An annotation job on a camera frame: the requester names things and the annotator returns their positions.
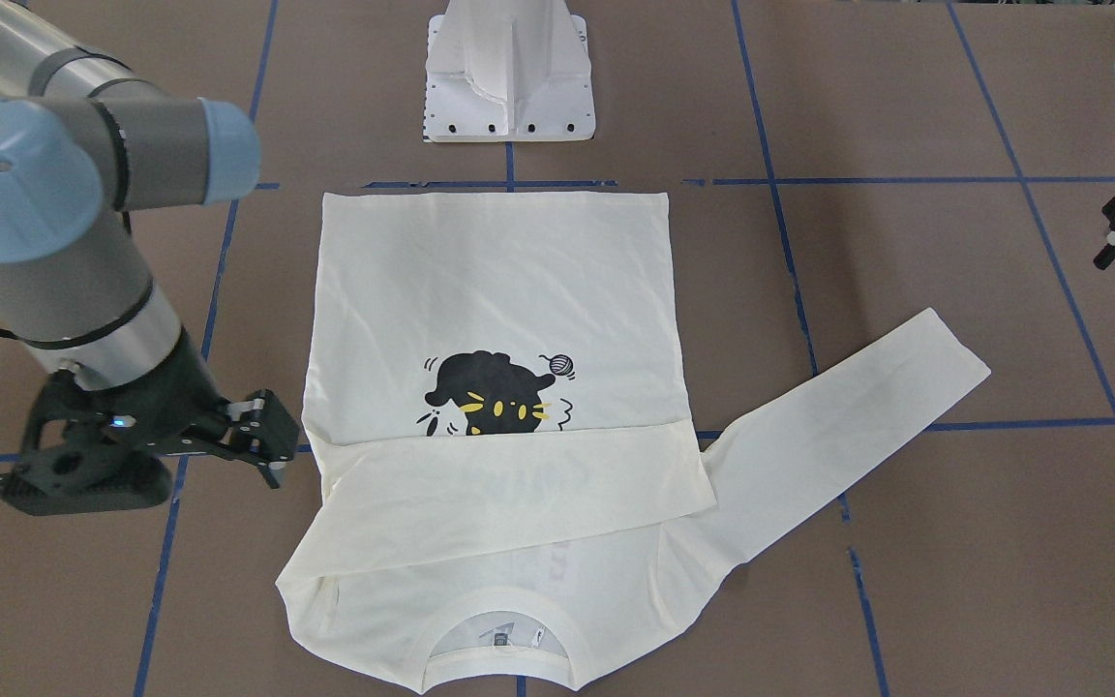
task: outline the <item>cat graphic print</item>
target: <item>cat graphic print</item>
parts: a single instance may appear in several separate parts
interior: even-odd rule
[[[545,400],[541,393],[553,387],[559,377],[575,379],[574,361],[562,354],[539,355],[549,371],[541,375],[512,362],[507,354],[474,351],[456,354],[442,361],[437,383],[424,400],[433,409],[416,419],[428,423],[426,436],[437,436],[438,427],[446,436],[489,436],[502,433],[534,433],[544,422],[558,416],[559,430],[570,423],[574,405],[570,400]],[[425,362],[433,370],[436,358]]]

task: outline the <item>neckline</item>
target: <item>neckline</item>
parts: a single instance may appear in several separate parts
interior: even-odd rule
[[[484,612],[518,612],[543,623],[554,632],[566,658],[539,649],[523,646],[484,646],[477,649],[462,649],[442,657],[433,657],[433,649],[448,631],[458,623]],[[453,600],[444,608],[429,616],[424,629],[416,636],[407,655],[407,677],[415,683],[419,693],[448,683],[453,679],[473,678],[478,675],[526,675],[530,678],[547,679],[550,683],[564,685],[575,689],[575,685],[585,683],[583,675],[588,670],[591,652],[583,632],[575,627],[553,600],[535,591],[523,590],[512,585],[482,588],[469,594]],[[495,669],[495,665],[510,662],[508,670]],[[565,679],[561,678],[561,662],[569,666]]]

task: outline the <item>bolt hole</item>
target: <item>bolt hole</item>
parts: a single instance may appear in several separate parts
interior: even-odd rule
[[[68,455],[62,455],[55,462],[55,473],[59,476],[68,475],[68,473],[74,473],[80,467],[80,455],[78,453],[71,453]]]

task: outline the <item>black cat illustration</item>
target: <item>black cat illustration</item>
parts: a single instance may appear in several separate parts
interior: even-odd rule
[[[424,400],[433,407],[455,403],[467,418],[466,436],[533,433],[549,418],[545,407],[550,405],[540,400],[540,391],[555,379],[514,365],[505,354],[456,354],[442,362],[437,388],[425,394]],[[435,430],[434,416],[429,436]]]

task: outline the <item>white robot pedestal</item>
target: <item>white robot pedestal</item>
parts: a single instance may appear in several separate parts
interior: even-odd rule
[[[429,20],[424,137],[588,141],[597,130],[588,26],[565,0],[450,0]]]

